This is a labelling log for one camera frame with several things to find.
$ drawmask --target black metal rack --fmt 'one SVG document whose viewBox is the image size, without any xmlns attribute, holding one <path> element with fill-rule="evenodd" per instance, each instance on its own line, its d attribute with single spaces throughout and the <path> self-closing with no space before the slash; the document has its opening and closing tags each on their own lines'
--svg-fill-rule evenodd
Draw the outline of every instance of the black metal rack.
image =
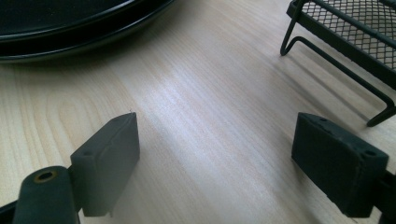
<svg viewBox="0 0 396 224">
<path fill-rule="evenodd" d="M 387 107 L 367 122 L 373 127 L 396 114 L 393 100 L 306 38 L 289 40 L 298 22 L 396 90 L 395 8 L 395 0 L 293 0 L 288 8 L 291 22 L 280 53 L 286 55 L 300 41 L 384 101 Z"/>
</svg>

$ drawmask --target black tray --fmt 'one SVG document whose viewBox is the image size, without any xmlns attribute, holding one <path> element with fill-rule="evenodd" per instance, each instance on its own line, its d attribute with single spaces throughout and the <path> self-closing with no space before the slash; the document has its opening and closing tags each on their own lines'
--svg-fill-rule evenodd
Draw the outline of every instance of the black tray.
<svg viewBox="0 0 396 224">
<path fill-rule="evenodd" d="M 3 15 L 16 19 L 22 12 L 29 11 L 23 5 L 21 12 L 12 16 L 12 12 L 2 6 L 7 2 L 19 1 L 0 1 L 0 13 L 7 12 Z M 12 23 L 10 19 L 0 19 L 0 25 L 4 27 L 0 31 L 0 63 L 39 61 L 96 48 L 140 28 L 174 0 L 112 0 L 111 3 L 96 0 L 88 1 L 90 5 L 87 5 L 87 1 L 84 4 L 82 2 L 78 5 L 76 0 L 63 0 L 48 4 L 49 7 L 67 3 L 71 7 L 64 11 L 60 7 L 53 10 L 57 17 L 47 15 L 50 14 L 50 10 L 47 10 L 44 16 L 34 13 L 27 17 L 32 22 L 25 19 Z M 92 7 L 91 11 L 86 9 L 95 2 L 98 5 Z"/>
</svg>

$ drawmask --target light wood tabletop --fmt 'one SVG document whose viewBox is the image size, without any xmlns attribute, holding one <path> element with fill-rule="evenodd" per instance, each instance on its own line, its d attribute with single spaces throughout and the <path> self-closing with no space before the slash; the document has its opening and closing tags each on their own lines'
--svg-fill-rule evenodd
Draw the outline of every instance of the light wood tabletop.
<svg viewBox="0 0 396 224">
<path fill-rule="evenodd" d="M 389 154 L 396 118 L 307 47 L 284 57 L 289 0 L 177 0 L 144 30 L 73 57 L 0 64 L 0 204 L 110 119 L 137 114 L 141 158 L 114 217 L 82 223 L 376 223 L 347 218 L 292 161 L 298 112 Z M 396 92 L 296 26 L 396 99 Z"/>
</svg>

